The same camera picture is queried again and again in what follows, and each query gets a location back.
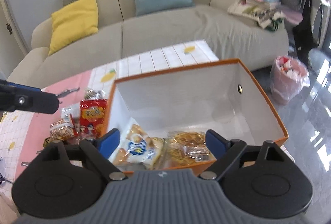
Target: floor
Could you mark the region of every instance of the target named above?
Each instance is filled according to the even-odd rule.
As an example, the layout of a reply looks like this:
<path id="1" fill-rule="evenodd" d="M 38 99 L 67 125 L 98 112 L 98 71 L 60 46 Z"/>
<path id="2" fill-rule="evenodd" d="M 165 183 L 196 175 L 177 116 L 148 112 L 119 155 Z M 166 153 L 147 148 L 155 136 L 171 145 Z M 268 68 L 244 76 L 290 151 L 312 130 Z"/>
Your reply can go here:
<path id="1" fill-rule="evenodd" d="M 253 72 L 278 111 L 289 139 L 285 146 L 313 185 L 313 200 L 306 213 L 313 223 L 331 223 L 331 72 L 324 54 L 312 53 L 310 87 L 304 87 L 287 105 L 273 100 L 270 68 Z"/>

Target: trash can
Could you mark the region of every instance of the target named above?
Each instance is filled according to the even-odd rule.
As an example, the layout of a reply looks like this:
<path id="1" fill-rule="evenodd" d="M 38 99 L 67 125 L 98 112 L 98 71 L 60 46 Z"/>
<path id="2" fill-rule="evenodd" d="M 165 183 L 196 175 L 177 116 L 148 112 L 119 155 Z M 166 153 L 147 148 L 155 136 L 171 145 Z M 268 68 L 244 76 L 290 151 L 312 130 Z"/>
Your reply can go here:
<path id="1" fill-rule="evenodd" d="M 290 56 L 280 56 L 274 61 L 270 88 L 273 99 L 279 104 L 288 104 L 303 87 L 309 86 L 309 72 L 301 61 Z"/>

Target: sofa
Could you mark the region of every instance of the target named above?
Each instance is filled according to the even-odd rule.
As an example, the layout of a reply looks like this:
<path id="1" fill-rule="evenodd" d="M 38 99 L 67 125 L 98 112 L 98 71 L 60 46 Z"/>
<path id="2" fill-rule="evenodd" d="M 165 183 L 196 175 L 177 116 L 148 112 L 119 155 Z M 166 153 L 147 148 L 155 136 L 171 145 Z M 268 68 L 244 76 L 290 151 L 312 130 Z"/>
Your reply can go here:
<path id="1" fill-rule="evenodd" d="M 235 0 L 193 0 L 195 6 L 136 17 L 134 0 L 97 0 L 99 32 L 48 56 L 51 18 L 33 31 L 32 50 L 8 81 L 43 88 L 91 68 L 172 44 L 205 39 L 219 59 L 240 58 L 255 70 L 288 52 L 282 24 L 272 33 L 227 13 Z"/>

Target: magazine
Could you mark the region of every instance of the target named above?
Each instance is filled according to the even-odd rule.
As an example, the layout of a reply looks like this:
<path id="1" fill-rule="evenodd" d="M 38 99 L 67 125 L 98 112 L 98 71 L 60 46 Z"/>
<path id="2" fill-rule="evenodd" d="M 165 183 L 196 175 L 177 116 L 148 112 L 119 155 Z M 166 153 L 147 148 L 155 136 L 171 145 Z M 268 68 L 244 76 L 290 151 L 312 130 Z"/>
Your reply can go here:
<path id="1" fill-rule="evenodd" d="M 278 11 L 276 8 L 261 8 L 258 5 L 251 5 L 249 3 L 246 3 L 246 0 L 236 1 L 233 5 L 229 7 L 228 13 L 236 16 L 250 18 L 256 21 L 263 29 L 272 24 L 273 20 L 284 18 L 284 14 L 282 14 L 282 12 Z"/>

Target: pink tablecloth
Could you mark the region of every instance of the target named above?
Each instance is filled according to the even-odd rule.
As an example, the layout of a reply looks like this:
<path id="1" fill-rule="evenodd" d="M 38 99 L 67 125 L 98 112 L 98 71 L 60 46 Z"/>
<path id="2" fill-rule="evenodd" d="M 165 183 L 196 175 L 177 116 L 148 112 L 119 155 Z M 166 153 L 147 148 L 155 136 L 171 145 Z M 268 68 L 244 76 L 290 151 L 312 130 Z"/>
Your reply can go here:
<path id="1" fill-rule="evenodd" d="M 195 46 L 195 50 L 184 53 L 184 49 L 189 46 Z M 211 61 L 218 61 L 218 58 L 208 44 L 204 40 L 192 41 L 130 56 L 46 87 L 43 89 L 44 91 L 55 94 L 76 87 L 80 87 L 80 91 L 62 98 L 59 110 L 53 115 L 23 111 L 15 111 L 6 115 L 0 123 L 0 156 L 6 162 L 6 178 L 15 180 L 22 173 L 26 167 L 22 167 L 20 164 L 31 162 L 36 157 L 36 152 L 43 149 L 44 139 L 49 137 L 49 126 L 60 119 L 61 108 L 80 102 L 86 87 L 102 89 L 108 98 L 115 78 Z M 110 71 L 115 71 L 115 77 L 102 82 L 101 79 Z M 8 150 L 9 145 L 13 142 L 15 142 L 14 148 Z M 3 183 L 0 185 L 0 191 L 11 197 L 11 187 L 9 183 Z"/>

